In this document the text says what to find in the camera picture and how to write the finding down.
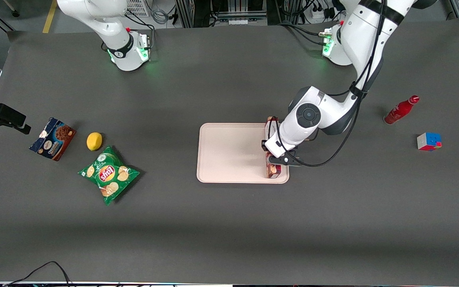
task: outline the pink tray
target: pink tray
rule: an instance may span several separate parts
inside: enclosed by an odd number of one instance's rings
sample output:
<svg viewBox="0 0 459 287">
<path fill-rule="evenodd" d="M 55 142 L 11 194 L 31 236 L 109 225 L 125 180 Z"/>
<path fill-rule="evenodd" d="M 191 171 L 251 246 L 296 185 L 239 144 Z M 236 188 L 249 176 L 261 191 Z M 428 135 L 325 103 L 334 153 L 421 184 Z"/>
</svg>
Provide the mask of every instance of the pink tray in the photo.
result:
<svg viewBox="0 0 459 287">
<path fill-rule="evenodd" d="M 285 183 L 288 167 L 267 178 L 265 124 L 207 123 L 199 129 L 197 178 L 206 183 Z"/>
</svg>

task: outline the bottle cap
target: bottle cap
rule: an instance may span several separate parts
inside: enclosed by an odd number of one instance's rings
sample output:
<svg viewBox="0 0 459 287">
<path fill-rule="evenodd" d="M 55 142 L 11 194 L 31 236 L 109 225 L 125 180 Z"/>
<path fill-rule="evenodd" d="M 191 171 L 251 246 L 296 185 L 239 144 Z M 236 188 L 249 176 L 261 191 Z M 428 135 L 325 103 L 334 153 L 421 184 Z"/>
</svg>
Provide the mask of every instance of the bottle cap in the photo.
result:
<svg viewBox="0 0 459 287">
<path fill-rule="evenodd" d="M 408 103 L 411 103 L 412 105 L 417 104 L 417 102 L 419 102 L 419 97 L 416 95 L 411 96 L 408 100 Z"/>
</svg>

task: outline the yellow lemon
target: yellow lemon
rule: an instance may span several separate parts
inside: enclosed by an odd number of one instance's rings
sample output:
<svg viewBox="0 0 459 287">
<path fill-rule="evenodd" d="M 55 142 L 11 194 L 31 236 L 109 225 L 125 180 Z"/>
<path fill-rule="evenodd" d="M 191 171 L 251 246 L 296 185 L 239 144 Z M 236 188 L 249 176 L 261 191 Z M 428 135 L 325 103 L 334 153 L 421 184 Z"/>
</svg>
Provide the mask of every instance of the yellow lemon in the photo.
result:
<svg viewBox="0 0 459 287">
<path fill-rule="evenodd" d="M 100 133 L 90 133 L 86 139 L 86 145 L 91 151 L 96 151 L 102 145 L 102 135 Z"/>
</svg>

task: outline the chocolate cookie box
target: chocolate cookie box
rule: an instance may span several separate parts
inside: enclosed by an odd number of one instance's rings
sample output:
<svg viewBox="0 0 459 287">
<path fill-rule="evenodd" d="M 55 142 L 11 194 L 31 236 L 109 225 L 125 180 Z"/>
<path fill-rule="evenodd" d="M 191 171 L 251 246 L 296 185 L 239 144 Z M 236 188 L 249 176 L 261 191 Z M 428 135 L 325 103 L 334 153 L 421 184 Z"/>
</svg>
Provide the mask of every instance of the chocolate cookie box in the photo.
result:
<svg viewBox="0 0 459 287">
<path fill-rule="evenodd" d="M 50 158 L 60 160 L 67 149 L 75 130 L 65 125 L 62 121 L 49 118 L 49 122 L 38 136 L 38 139 L 29 147 L 33 152 Z"/>
</svg>

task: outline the white label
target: white label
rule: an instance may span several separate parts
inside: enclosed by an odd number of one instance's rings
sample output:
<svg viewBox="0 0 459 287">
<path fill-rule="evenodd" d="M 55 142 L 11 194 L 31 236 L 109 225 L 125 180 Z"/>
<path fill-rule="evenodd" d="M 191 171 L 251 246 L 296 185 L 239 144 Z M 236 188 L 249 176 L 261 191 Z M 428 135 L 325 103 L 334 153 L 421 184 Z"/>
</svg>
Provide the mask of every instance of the white label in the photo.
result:
<svg viewBox="0 0 459 287">
<path fill-rule="evenodd" d="M 43 149 L 47 150 L 47 149 L 50 149 L 52 146 L 53 146 L 53 142 L 48 140 L 47 142 L 43 144 Z"/>
</svg>

